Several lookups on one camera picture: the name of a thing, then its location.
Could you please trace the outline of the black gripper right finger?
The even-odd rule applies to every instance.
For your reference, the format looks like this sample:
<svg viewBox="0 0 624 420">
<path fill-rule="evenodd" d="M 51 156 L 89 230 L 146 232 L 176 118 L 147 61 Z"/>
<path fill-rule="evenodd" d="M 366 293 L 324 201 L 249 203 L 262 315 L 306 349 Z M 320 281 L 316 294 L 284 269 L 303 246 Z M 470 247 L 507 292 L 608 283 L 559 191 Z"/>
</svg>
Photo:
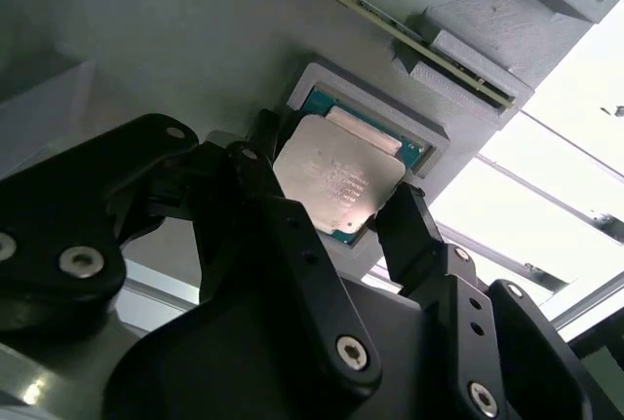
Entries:
<svg viewBox="0 0 624 420">
<path fill-rule="evenodd" d="M 558 343 L 502 283 L 478 287 L 470 255 L 446 243 L 423 192 L 400 184 L 375 218 L 392 282 L 432 320 L 431 399 L 458 419 L 591 419 Z"/>
</svg>

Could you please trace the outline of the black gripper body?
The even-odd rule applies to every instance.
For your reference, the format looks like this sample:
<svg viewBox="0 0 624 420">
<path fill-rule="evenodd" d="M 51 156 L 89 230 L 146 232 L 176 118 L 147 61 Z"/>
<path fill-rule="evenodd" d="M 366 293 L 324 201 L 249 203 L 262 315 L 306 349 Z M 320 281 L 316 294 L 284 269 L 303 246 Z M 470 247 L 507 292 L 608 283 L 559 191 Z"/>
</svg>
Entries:
<svg viewBox="0 0 624 420">
<path fill-rule="evenodd" d="M 313 362 L 282 291 L 245 287 L 143 337 L 105 390 L 106 419 L 456 419 L 428 317 L 390 292 L 347 281 L 380 356 L 368 399 L 340 393 Z"/>
</svg>

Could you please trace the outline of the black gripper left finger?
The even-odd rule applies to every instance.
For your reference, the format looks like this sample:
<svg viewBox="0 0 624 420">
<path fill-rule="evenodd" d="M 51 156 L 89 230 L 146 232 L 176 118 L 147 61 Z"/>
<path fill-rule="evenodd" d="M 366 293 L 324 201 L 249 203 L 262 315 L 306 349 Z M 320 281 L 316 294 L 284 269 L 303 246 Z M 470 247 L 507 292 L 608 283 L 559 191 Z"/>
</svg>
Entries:
<svg viewBox="0 0 624 420">
<path fill-rule="evenodd" d="M 168 216 L 193 225 L 203 271 L 196 307 L 245 287 L 282 291 L 337 390 L 358 400 L 376 392 L 371 338 L 260 147 L 200 142 L 149 114 L 2 181 L 4 396 L 57 418 L 106 419 L 108 382 L 143 338 L 113 333 L 128 273 L 122 250 Z"/>
</svg>

